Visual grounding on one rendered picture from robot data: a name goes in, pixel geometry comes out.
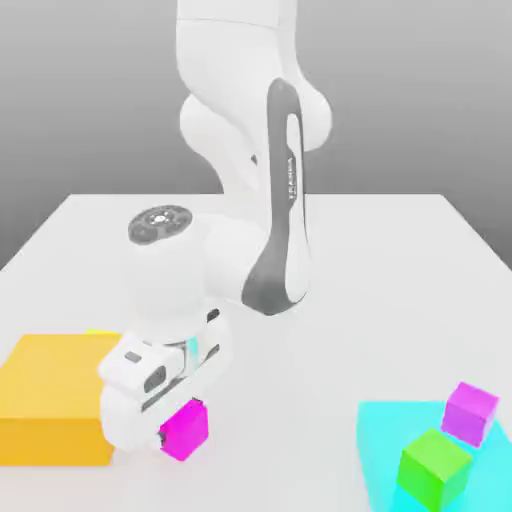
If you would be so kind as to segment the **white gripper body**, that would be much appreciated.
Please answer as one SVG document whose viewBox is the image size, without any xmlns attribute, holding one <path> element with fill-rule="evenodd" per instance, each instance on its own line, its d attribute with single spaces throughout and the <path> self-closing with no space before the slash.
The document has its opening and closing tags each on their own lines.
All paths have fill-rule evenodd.
<svg viewBox="0 0 512 512">
<path fill-rule="evenodd" d="M 198 399 L 227 369 L 232 335 L 223 316 L 209 316 L 188 340 L 157 344 L 127 332 L 98 366 L 105 438 L 130 452 L 162 439 L 160 426 Z"/>
</svg>

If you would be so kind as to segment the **small magenta cube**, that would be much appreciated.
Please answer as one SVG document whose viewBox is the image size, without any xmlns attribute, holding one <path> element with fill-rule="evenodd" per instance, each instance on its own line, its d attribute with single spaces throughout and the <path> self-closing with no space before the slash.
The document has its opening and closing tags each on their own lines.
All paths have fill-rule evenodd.
<svg viewBox="0 0 512 512">
<path fill-rule="evenodd" d="M 178 461 L 187 460 L 208 438 L 208 410 L 191 399 L 160 426 L 161 450 Z"/>
</svg>

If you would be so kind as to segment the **small green cube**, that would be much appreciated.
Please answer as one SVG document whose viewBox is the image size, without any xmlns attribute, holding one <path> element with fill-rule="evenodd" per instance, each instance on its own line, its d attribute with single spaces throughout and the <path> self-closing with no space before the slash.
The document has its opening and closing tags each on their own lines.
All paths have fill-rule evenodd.
<svg viewBox="0 0 512 512">
<path fill-rule="evenodd" d="M 430 428 L 401 453 L 397 485 L 429 512 L 442 512 L 465 490 L 472 455 Z"/>
</svg>

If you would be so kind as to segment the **small purple cube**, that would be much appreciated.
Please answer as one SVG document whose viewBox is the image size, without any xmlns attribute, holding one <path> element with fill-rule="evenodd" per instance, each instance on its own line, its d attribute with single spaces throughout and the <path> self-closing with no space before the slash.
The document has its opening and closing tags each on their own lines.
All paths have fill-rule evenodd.
<svg viewBox="0 0 512 512">
<path fill-rule="evenodd" d="M 441 431 L 479 448 L 492 427 L 498 404 L 498 396 L 460 382 L 446 402 Z"/>
</svg>

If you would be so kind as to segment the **large orange box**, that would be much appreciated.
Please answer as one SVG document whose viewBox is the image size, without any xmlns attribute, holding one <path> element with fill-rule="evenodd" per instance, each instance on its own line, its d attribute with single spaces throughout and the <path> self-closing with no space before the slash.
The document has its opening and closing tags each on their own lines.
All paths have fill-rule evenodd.
<svg viewBox="0 0 512 512">
<path fill-rule="evenodd" d="M 0 366 L 0 467 L 101 467 L 114 448 L 100 418 L 98 365 L 111 332 L 26 334 Z"/>
</svg>

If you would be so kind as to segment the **large cyan box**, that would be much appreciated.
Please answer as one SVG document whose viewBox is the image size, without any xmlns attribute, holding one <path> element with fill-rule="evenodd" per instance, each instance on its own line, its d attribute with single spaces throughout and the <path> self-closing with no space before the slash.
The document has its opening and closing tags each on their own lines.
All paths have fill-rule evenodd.
<svg viewBox="0 0 512 512">
<path fill-rule="evenodd" d="M 356 440 L 372 512 L 429 512 L 397 484 L 402 450 L 441 424 L 439 401 L 363 401 Z M 473 456 L 465 491 L 442 512 L 512 512 L 512 442 L 495 422 L 479 448 L 456 442 Z"/>
</svg>

